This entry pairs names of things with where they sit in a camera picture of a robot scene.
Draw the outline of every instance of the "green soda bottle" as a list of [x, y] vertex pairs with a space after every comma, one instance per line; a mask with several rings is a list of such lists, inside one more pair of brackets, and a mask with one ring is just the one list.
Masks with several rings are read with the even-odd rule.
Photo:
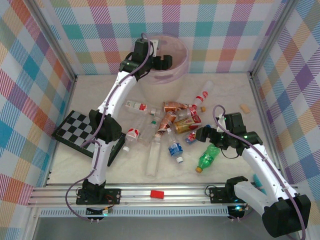
[[195, 168], [197, 173], [202, 173], [203, 169], [210, 167], [216, 156], [220, 153], [220, 148], [210, 144], [202, 156], [199, 158], [198, 166]]

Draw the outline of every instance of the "colorful plaid backdrop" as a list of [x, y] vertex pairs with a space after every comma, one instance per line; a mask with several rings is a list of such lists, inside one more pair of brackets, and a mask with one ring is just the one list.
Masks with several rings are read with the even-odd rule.
[[286, 1], [37, 0], [74, 71], [86, 75], [116, 74], [141, 32], [182, 39], [191, 73], [247, 72]]
[[0, 239], [15, 240], [72, 82], [23, 0], [0, 6]]
[[320, 225], [320, 0], [300, 0], [257, 84], [287, 177]]

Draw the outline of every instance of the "plastic bottle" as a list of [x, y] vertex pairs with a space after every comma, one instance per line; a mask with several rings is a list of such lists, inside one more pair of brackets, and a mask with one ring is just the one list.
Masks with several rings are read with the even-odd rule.
[[209, 92], [214, 88], [214, 83], [209, 80], [207, 81], [198, 95], [195, 97], [195, 100], [192, 104], [193, 107], [197, 107], [203, 103], [203, 101], [207, 98]]
[[137, 115], [136, 120], [133, 122], [131, 128], [125, 135], [125, 142], [123, 150], [126, 152], [130, 151], [130, 148], [138, 142], [141, 130], [143, 129], [144, 123], [146, 121], [146, 114]]
[[201, 119], [198, 115], [194, 115], [173, 124], [173, 128], [177, 134], [183, 134], [191, 130], [197, 129], [202, 125]]
[[163, 111], [164, 112], [169, 112], [169, 111], [173, 111], [173, 112], [177, 112], [181, 109], [186, 109], [192, 107], [191, 104], [186, 104], [186, 103], [180, 103], [180, 102], [176, 102], [176, 101], [165, 101], [163, 102]]
[[199, 158], [198, 166], [195, 168], [195, 171], [199, 174], [202, 173], [203, 169], [210, 167], [219, 153], [220, 148], [216, 147], [213, 144], [210, 144]]
[[169, 152], [172, 157], [175, 158], [178, 164], [181, 164], [184, 162], [184, 159], [182, 158], [182, 153], [184, 152], [181, 144], [177, 142], [175, 134], [171, 131], [170, 128], [167, 129], [168, 136], [169, 136]]
[[167, 131], [168, 128], [172, 125], [172, 123], [176, 120], [177, 115], [173, 111], [168, 111], [163, 119], [160, 122], [160, 126], [158, 131], [156, 132], [156, 136], [161, 138], [161, 136]]
[[148, 162], [146, 165], [145, 175], [155, 177], [157, 175], [159, 159], [161, 153], [161, 138], [155, 136], [151, 142]]
[[162, 114], [161, 109], [150, 107], [144, 103], [137, 101], [127, 100], [124, 106], [128, 112], [134, 114], [150, 114], [157, 117], [160, 117]]
[[152, 141], [153, 137], [155, 136], [155, 132], [157, 130], [157, 127], [159, 125], [160, 122], [160, 118], [155, 116], [152, 120], [152, 122], [150, 122], [142, 131], [138, 141], [140, 143], [142, 143], [145, 146], [148, 146], [150, 144], [150, 142]]
[[193, 143], [195, 143], [197, 141], [196, 133], [197, 133], [198, 129], [199, 128], [197, 128], [197, 129], [195, 129], [195, 130], [193, 130], [191, 132], [188, 132], [186, 135], [183, 136], [183, 139], [185, 140], [185, 142], [187, 144], [191, 145], [191, 144], [193, 144]]
[[[200, 111], [201, 113], [204, 113], [206, 111], [206, 108], [204, 106], [200, 107]], [[188, 107], [186, 109], [182, 109], [180, 111], [178, 111], [176, 113], [178, 119], [186, 119], [186, 118], [190, 118], [192, 116], [198, 115], [197, 114], [197, 109], [194, 106]]]

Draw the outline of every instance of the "white table surface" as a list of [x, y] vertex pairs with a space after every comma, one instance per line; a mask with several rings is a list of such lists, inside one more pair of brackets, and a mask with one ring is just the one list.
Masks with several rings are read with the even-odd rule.
[[[91, 109], [97, 109], [106, 98], [115, 78], [115, 75], [79, 76], [69, 111], [74, 110], [88, 115]], [[245, 73], [188, 74], [178, 102], [192, 103], [207, 80], [213, 81], [214, 88], [203, 103], [207, 109], [200, 115], [203, 124], [213, 124], [213, 107], [221, 104], [225, 107], [226, 113], [241, 112], [247, 131], [257, 132], [268, 150], [258, 110]], [[139, 82], [133, 87], [127, 99], [146, 102]], [[240, 104], [247, 104], [251, 112], [244, 114], [239, 107]], [[134, 114], [121, 109], [118, 122], [122, 126], [122, 132], [127, 132], [134, 117]], [[252, 169], [241, 156], [236, 159], [227, 159], [219, 154], [209, 168], [204, 169], [201, 174], [197, 173], [195, 168], [198, 159], [207, 149], [209, 142], [187, 145], [184, 144], [182, 136], [183, 134], [177, 135], [183, 147], [184, 162], [182, 164], [178, 164], [170, 157], [165, 135], [161, 139], [161, 156], [156, 177], [145, 175], [149, 148], [138, 144], [128, 154], [123, 150], [119, 152], [112, 165], [107, 168], [107, 183], [224, 183], [227, 179], [237, 176], [245, 176], [250, 181], [253, 179]], [[225, 154], [229, 157], [237, 155], [236, 150], [232, 148], [225, 151]], [[92, 159], [90, 157], [63, 143], [59, 143], [53, 161], [48, 183], [73, 183], [88, 175], [91, 170]]]

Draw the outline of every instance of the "clear plastic bottle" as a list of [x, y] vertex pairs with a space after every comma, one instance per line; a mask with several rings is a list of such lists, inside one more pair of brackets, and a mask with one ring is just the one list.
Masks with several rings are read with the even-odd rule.
[[206, 111], [206, 108], [204, 106], [200, 107], [199, 111], [197, 111], [196, 107], [191, 106], [186, 109], [182, 109], [178, 111], [176, 115], [180, 120], [182, 120], [182, 119], [190, 118], [195, 115], [199, 115], [197, 112], [204, 113], [205, 111]]
[[148, 162], [146, 165], [145, 175], [155, 177], [159, 167], [161, 153], [161, 138], [155, 136], [151, 142]]
[[127, 100], [124, 104], [125, 109], [134, 114], [150, 114], [152, 116], [160, 117], [163, 113], [161, 109], [150, 107], [144, 103]]
[[210, 167], [215, 158], [219, 155], [220, 148], [210, 144], [199, 158], [198, 166], [195, 168], [197, 173], [202, 173], [203, 169]]
[[146, 121], [146, 114], [137, 115], [136, 120], [133, 122], [131, 128], [125, 135], [125, 142], [123, 150], [126, 152], [130, 151], [130, 148], [138, 142], [138, 138], [143, 129], [144, 123]]
[[211, 90], [214, 88], [214, 83], [209, 80], [207, 81], [201, 91], [198, 93], [198, 95], [195, 97], [194, 102], [192, 104], [193, 107], [199, 106], [200, 104], [202, 104], [204, 102], [204, 100], [208, 97], [209, 92], [211, 92]]
[[171, 131], [171, 128], [167, 129], [168, 136], [169, 136], [169, 152], [172, 157], [175, 158], [178, 164], [181, 164], [184, 162], [184, 159], [182, 158], [182, 153], [184, 152], [181, 144], [177, 142], [175, 134]]
[[199, 128], [195, 129], [195, 130], [192, 130], [190, 132], [188, 132], [186, 135], [183, 136], [183, 139], [185, 140], [185, 142], [189, 145], [195, 143], [197, 141], [196, 139], [196, 134], [197, 134], [197, 130]]
[[139, 136], [138, 141], [145, 146], [148, 146], [152, 141], [152, 138], [155, 136], [156, 130], [160, 123], [160, 118], [155, 116], [153, 120], [143, 129], [141, 135]]

